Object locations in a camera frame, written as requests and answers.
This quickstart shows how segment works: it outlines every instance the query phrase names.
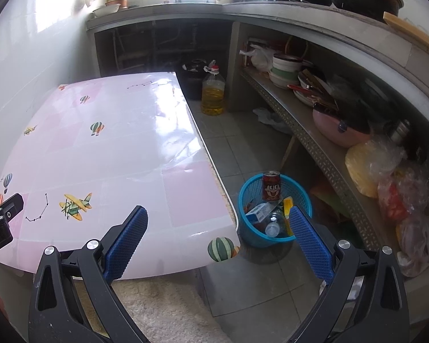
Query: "red can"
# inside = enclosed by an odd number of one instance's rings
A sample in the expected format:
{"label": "red can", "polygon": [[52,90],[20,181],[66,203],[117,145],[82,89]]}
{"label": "red can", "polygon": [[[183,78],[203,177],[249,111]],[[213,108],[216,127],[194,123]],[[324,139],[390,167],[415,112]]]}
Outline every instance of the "red can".
{"label": "red can", "polygon": [[277,201],[281,195],[281,177],[279,171],[268,171],[262,175],[262,199]]}

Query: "blue gripper pad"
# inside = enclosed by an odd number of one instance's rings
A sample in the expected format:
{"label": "blue gripper pad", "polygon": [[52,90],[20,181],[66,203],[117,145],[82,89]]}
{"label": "blue gripper pad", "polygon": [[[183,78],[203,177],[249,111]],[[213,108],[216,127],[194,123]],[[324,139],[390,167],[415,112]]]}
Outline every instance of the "blue gripper pad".
{"label": "blue gripper pad", "polygon": [[122,277],[147,228],[148,213],[145,208],[140,208],[125,224],[116,241],[105,254],[103,277],[109,284]]}
{"label": "blue gripper pad", "polygon": [[316,277],[330,285],[334,277],[332,254],[297,206],[289,212],[289,224]]}

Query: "cooking oil bottle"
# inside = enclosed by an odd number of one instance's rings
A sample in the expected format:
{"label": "cooking oil bottle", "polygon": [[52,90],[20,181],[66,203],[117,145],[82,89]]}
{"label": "cooking oil bottle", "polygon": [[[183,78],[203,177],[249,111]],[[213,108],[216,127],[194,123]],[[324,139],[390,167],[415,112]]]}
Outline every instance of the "cooking oil bottle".
{"label": "cooking oil bottle", "polygon": [[219,73],[219,67],[205,67],[208,72],[202,83],[202,112],[205,115],[220,115],[224,110],[225,80]]}

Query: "metal screw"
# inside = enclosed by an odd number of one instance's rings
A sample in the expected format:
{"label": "metal screw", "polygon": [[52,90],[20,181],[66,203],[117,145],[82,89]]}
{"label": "metal screw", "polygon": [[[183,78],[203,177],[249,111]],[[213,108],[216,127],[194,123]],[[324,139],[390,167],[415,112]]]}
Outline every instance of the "metal screw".
{"label": "metal screw", "polygon": [[48,246],[45,250],[44,253],[46,255],[51,255],[52,253],[54,253],[54,247],[53,246]]}
{"label": "metal screw", "polygon": [[347,240],[340,240],[339,241],[339,247],[341,247],[342,249],[349,249],[350,246],[351,246],[351,244]]}
{"label": "metal screw", "polygon": [[389,246],[383,246],[383,253],[391,255],[392,254],[392,249]]}
{"label": "metal screw", "polygon": [[97,248],[97,246],[99,246],[99,242],[98,242],[97,240],[90,240],[90,241],[87,243],[87,248],[88,248],[89,250],[94,250],[94,249],[96,249],[96,248]]}

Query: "blue wastebasket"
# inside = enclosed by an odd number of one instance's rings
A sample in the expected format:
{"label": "blue wastebasket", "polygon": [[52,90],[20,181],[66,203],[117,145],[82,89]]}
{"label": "blue wastebasket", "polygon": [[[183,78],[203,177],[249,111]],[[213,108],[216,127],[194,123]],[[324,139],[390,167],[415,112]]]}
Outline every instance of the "blue wastebasket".
{"label": "blue wastebasket", "polygon": [[[312,216],[313,208],[311,207],[307,192],[305,192],[299,183],[285,175],[281,175],[281,195],[284,198],[291,196],[294,204],[305,210],[309,217]],[[246,218],[243,208],[255,198],[262,198],[262,174],[257,174],[248,179],[241,188],[238,196],[238,208],[241,214],[239,231],[243,240],[254,247],[268,247],[280,242],[293,241],[295,236],[270,237],[254,228]]]}

